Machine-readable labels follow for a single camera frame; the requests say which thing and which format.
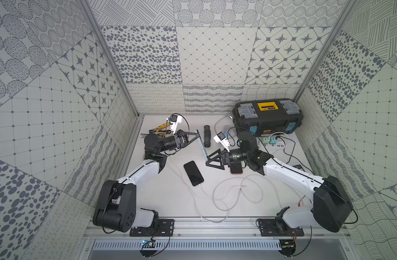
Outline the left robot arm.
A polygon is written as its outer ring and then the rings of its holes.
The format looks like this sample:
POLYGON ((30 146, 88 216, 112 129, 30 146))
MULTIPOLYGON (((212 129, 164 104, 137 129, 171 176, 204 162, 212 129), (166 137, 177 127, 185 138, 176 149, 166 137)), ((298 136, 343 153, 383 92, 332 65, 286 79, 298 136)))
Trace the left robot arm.
POLYGON ((147 134, 144 137, 144 161, 140 167, 118 180, 107 180, 103 184, 92 217, 93 225, 101 227, 106 234, 115 231, 127 232, 131 229, 135 236, 158 233, 158 212, 137 206, 138 191, 162 172, 169 157, 165 154, 166 151, 178 152, 199 137, 197 132, 182 130, 168 137, 147 134))

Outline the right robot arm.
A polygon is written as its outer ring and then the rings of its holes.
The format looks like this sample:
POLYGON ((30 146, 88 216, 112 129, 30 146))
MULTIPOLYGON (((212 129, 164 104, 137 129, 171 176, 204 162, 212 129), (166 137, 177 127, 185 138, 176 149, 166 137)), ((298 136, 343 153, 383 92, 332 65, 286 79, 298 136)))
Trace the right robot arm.
POLYGON ((214 136, 214 141, 224 149, 218 149, 208 156, 206 165, 223 170, 225 166, 240 166, 243 162, 254 172, 262 176, 277 179, 301 192, 309 205, 282 208, 275 216, 275 225, 279 229, 296 229, 301 226, 320 226, 327 231, 337 233, 345 224, 348 216, 354 211, 352 203, 342 186, 341 181, 328 176, 322 178, 303 172, 276 159, 269 152, 259 149, 256 137, 250 132, 238 135, 239 147, 229 149, 227 135, 220 132, 214 136))

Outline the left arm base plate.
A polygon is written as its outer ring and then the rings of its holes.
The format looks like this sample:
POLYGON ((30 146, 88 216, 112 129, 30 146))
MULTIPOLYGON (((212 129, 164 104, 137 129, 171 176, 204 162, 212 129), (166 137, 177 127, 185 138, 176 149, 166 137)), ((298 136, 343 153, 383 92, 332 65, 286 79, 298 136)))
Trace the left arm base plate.
POLYGON ((130 237, 172 237, 174 219, 154 220, 150 227, 134 227, 130 230, 130 237))

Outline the blue black phone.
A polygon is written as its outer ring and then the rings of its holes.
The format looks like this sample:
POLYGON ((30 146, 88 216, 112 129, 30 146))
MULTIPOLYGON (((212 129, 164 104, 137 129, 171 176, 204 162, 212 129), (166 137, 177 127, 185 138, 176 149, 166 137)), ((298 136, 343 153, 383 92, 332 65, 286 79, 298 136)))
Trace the blue black phone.
POLYGON ((197 186, 204 182, 204 178, 200 173, 196 163, 194 161, 190 161, 183 165, 187 176, 192 184, 192 186, 197 186))

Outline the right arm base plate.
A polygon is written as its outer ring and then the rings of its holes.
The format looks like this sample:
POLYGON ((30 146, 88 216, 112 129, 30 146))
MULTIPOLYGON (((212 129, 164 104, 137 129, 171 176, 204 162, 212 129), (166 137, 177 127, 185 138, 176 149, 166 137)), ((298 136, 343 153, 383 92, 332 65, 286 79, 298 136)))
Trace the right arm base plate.
POLYGON ((302 228, 292 229, 281 220, 258 218, 255 223, 262 237, 302 237, 305 235, 302 228))

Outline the green case phone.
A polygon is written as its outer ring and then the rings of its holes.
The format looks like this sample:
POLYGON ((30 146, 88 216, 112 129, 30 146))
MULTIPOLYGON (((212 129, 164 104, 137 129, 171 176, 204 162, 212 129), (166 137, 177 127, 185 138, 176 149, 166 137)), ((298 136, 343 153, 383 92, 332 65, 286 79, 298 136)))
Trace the green case phone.
POLYGON ((199 133, 198 130, 196 130, 196 133, 197 133, 197 135, 198 135, 198 142, 199 142, 201 151, 202 151, 202 153, 203 153, 204 160, 205 160, 205 161, 208 161, 207 150, 206 150, 206 148, 204 147, 204 144, 203 144, 202 138, 201 138, 201 136, 200 136, 200 133, 199 133))

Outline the pink case phone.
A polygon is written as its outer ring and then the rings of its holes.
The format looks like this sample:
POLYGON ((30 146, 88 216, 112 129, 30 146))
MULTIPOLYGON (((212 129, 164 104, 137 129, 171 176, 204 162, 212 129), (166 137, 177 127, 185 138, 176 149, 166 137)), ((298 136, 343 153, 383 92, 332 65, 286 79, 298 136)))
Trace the pink case phone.
POLYGON ((231 172, 231 174, 242 174, 243 173, 243 168, 242 168, 241 163, 231 164, 230 172, 231 172))

